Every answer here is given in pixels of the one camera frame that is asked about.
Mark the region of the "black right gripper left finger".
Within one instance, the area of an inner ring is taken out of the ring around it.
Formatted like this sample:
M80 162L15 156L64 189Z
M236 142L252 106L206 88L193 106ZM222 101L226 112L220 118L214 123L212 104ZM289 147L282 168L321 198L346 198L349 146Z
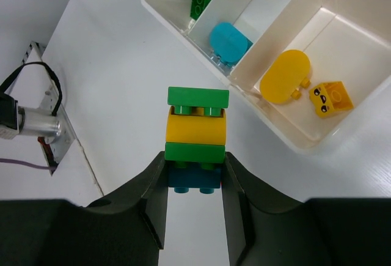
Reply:
M1 202L2 265L157 265L164 247L163 153L86 207L65 199Z

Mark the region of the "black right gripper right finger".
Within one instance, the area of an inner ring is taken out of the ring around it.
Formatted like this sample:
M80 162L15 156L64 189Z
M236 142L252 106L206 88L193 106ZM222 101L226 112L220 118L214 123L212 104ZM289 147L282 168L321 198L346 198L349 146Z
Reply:
M389 265L390 199L297 201L232 153L222 167L231 265Z

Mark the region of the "bee lego stack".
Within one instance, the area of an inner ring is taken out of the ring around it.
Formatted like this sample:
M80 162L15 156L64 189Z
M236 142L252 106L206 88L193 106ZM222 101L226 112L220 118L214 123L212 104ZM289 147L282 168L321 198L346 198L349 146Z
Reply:
M194 188L212 194L220 188L229 96L224 89L168 88L164 158L168 162L168 186L176 193Z

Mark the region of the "yellow curved lego brick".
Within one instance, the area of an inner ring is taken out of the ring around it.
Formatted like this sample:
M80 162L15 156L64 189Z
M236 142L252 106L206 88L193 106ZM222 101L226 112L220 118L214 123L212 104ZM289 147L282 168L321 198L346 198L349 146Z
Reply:
M311 84L311 68L310 59L303 51L284 51L262 76L259 84L261 96L278 105L299 100L300 89Z

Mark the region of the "teal green lego stack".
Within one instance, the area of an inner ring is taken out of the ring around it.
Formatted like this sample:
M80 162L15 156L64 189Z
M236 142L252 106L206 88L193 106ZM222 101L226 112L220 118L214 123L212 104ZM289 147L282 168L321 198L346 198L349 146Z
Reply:
M209 43L220 61L228 66L236 65L253 45L244 34L228 22L219 23L212 29Z

